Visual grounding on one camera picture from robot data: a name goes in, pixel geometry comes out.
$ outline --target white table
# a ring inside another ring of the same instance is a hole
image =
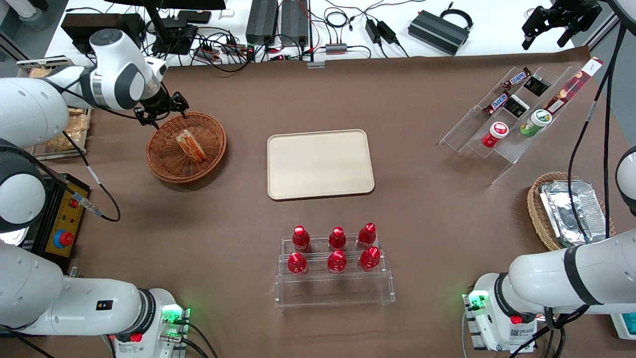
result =
[[[331,5],[325,0],[310,0],[312,13],[322,17],[324,10]],[[357,6],[358,8],[365,9],[372,4],[377,3],[378,0],[331,0],[332,3],[340,6]],[[400,0],[385,0],[385,3],[398,3]],[[408,34],[408,26],[410,22],[417,16],[417,12],[420,10],[426,10],[430,13],[440,14],[443,10],[448,8],[450,0],[427,0],[423,3],[406,3],[398,6],[382,6],[380,8],[369,11],[369,14],[386,22],[397,34],[400,43],[404,46],[410,56],[447,56],[447,54],[433,48],[432,46],[421,42],[420,40],[411,37]],[[101,0],[69,0],[68,8],[79,8],[82,6],[90,6],[97,8],[100,11],[106,11],[109,6],[113,5]],[[228,0],[226,3],[228,9],[232,9],[235,12],[233,17],[224,17],[219,19],[220,11],[213,11],[210,22],[207,25],[199,26],[215,26],[231,31],[234,36],[238,37],[242,43],[245,42],[245,29],[247,26],[247,18],[249,16],[249,9],[251,0]],[[536,38],[532,46],[528,51],[522,48],[523,43],[523,31],[521,26],[525,23],[525,12],[536,6],[542,5],[546,8],[551,6],[550,0],[488,0],[475,1],[475,0],[455,0],[453,8],[466,11],[473,18],[473,28],[466,43],[459,49],[457,56],[470,56],[470,55],[501,55],[501,54],[520,54],[524,52],[557,52],[574,47],[571,41],[564,48],[560,48],[557,45],[557,40],[563,33],[563,29],[553,29]],[[124,13],[133,12],[136,9],[127,5],[115,4],[109,13]],[[95,13],[92,10],[77,10],[72,13]],[[139,8],[138,12],[144,17],[145,21],[149,21],[150,17],[144,11],[143,8]],[[345,12],[349,17],[358,15],[359,11],[353,9],[345,9]],[[167,10],[160,13],[161,16],[167,16]],[[334,15],[332,21],[335,23],[340,21],[342,17]],[[461,27],[466,26],[465,20],[458,15],[448,15],[445,17],[450,22],[457,24]],[[364,28],[366,19],[364,16],[357,16],[352,22],[353,31],[349,31],[348,27],[344,27],[342,32],[342,40],[352,45],[364,45],[371,49],[373,58],[383,57],[378,45],[371,43],[369,36]],[[314,22],[320,33],[320,45],[324,46],[325,41],[329,42],[327,35],[327,29],[321,22]],[[200,29],[199,34],[202,36],[210,35],[217,32],[214,29]],[[154,42],[155,37],[148,35],[148,41]],[[314,44],[317,41],[314,29]],[[195,40],[193,47],[198,45],[198,41]],[[367,58],[368,51],[363,48],[357,48],[359,51],[349,51],[342,55],[325,55],[324,50],[320,50],[321,54],[316,54],[315,61],[325,61],[332,59],[360,59]],[[389,57],[404,57],[402,50],[396,45],[388,45],[384,43],[384,52]],[[296,48],[286,48],[282,54],[298,55]],[[70,37],[62,30],[59,25],[51,44],[46,52],[46,56],[58,56],[64,55],[73,60],[76,64],[89,65],[89,60],[77,51],[77,49],[71,43]],[[262,53],[257,55],[257,60],[260,60]],[[222,57],[224,63],[227,63],[227,59]],[[183,65],[190,64],[191,57],[188,55],[181,56],[181,62]],[[168,55],[167,62],[169,66],[180,66],[177,55]]]

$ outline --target red button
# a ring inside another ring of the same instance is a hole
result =
[[[510,317],[510,322],[512,324],[521,324],[521,323],[523,323],[523,319],[521,317],[519,317],[519,316],[512,316],[512,317]]]
[[[73,242],[73,233],[68,231],[60,235],[60,244],[62,246],[69,246]]]

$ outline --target brown table cover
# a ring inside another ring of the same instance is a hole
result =
[[[146,166],[153,132],[135,120],[95,111],[88,160],[121,206],[110,223],[87,215],[78,235],[85,277],[169,290],[192,308],[221,358],[460,357],[461,294],[484,273],[507,271],[521,254],[543,252],[526,193],[545,172],[565,171],[597,90],[592,81],[502,179],[496,159],[457,154],[439,140],[512,66],[560,73],[590,58],[585,48],[557,54],[329,61],[249,65],[228,76],[212,68],[171,68],[165,83],[191,110],[216,117],[228,136],[225,160],[191,185],[169,185]],[[599,103],[575,163],[602,197]],[[360,128],[375,176],[368,195],[275,202],[267,196],[266,141],[280,133]],[[620,200],[614,168],[627,149],[611,122],[612,219],[636,225]],[[97,188],[91,200],[114,210],[79,158],[51,161]],[[388,306],[274,307],[280,237],[295,225],[311,234],[334,226],[378,226],[397,301]],[[567,326],[562,357],[634,357],[636,343],[611,336],[608,316]],[[202,344],[196,336],[191,339]],[[109,357],[99,337],[32,338],[58,358]],[[470,357],[507,357],[472,350]],[[533,356],[543,356],[546,340]],[[0,357],[38,357],[17,340]],[[196,357],[188,350],[188,357]]]

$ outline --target aluminum foil tray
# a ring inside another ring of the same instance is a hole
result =
[[[559,242],[570,247],[605,239],[605,216],[589,182],[572,181],[572,198],[585,235],[581,233],[570,206],[567,181],[544,183],[539,195]]]

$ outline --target clear acrylic stand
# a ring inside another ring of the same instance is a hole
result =
[[[525,102],[525,104],[530,106],[530,109],[523,115],[517,118],[507,109],[503,108],[503,106],[492,116],[488,116],[488,114],[484,113],[482,110],[493,103],[503,93],[504,88],[501,87],[501,83],[516,76],[521,71],[522,69],[513,67],[510,72],[497,82],[497,85],[493,87],[493,89],[476,106],[468,111],[468,113],[464,115],[464,118],[462,118],[455,127],[453,127],[453,129],[451,129],[450,132],[441,139],[441,141],[439,141],[439,144],[445,143],[456,152],[461,152],[463,149],[468,147],[482,158],[487,158],[492,152],[503,157],[507,161],[506,167],[499,173],[499,175],[497,175],[497,178],[495,178],[492,183],[495,183],[499,178],[506,174],[506,172],[508,172],[508,170],[517,163],[541,132],[549,126],[541,129],[532,137],[523,135],[520,131],[520,127],[526,123],[527,119],[534,111],[544,108],[550,99],[561,91],[565,83],[567,83],[578,72],[578,70],[573,67],[568,67],[561,76],[557,76],[541,66],[533,73],[548,81],[551,85],[540,97],[537,97],[523,86],[527,79],[522,80],[512,89],[508,90],[508,93],[511,95],[514,94]],[[565,107],[561,108],[556,113],[553,118],[553,122],[557,120],[559,114],[563,113],[564,109]],[[488,132],[490,126],[494,122],[504,122],[510,129],[510,132],[505,138],[499,140],[493,148],[488,148],[481,143],[481,137]]]
[[[337,306],[343,304],[381,303],[385,306],[396,300],[393,275],[386,253],[381,250],[380,264],[369,272],[357,267],[362,251],[356,250],[357,233],[345,234],[347,268],[341,273],[327,270],[327,258],[331,254],[328,235],[313,236],[312,252],[303,254],[307,259],[308,273],[292,275],[287,269],[289,254],[294,252],[290,236],[282,238],[275,281],[275,306],[283,310],[290,307]],[[382,248],[379,238],[374,244]]]

